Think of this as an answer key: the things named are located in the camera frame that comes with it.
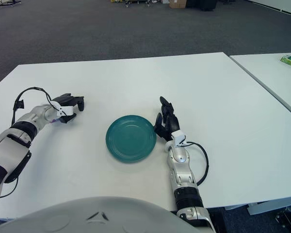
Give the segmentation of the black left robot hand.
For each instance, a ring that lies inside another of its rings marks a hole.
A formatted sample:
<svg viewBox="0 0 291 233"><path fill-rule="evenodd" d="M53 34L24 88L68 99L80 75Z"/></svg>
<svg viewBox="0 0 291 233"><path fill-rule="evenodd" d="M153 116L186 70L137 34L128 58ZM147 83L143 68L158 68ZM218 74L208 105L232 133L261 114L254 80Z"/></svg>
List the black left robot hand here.
<svg viewBox="0 0 291 233"><path fill-rule="evenodd" d="M59 116L59 121L61 123L67 123L76 117L74 113L74 107L77 106L79 111L84 110L84 97L75 97L70 93L63 94L59 97L54 98L51 101L54 108L57 110L57 116Z"/></svg>

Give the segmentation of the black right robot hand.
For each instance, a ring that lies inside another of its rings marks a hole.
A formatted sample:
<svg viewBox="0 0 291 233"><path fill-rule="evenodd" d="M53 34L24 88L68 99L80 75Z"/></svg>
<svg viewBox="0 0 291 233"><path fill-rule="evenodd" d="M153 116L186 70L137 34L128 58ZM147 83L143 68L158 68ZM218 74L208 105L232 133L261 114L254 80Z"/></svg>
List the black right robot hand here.
<svg viewBox="0 0 291 233"><path fill-rule="evenodd" d="M178 118L174 114L174 108L164 97L160 97L162 104L161 113L157 114L154 132L165 141L172 140L172 133L180 130Z"/></svg>

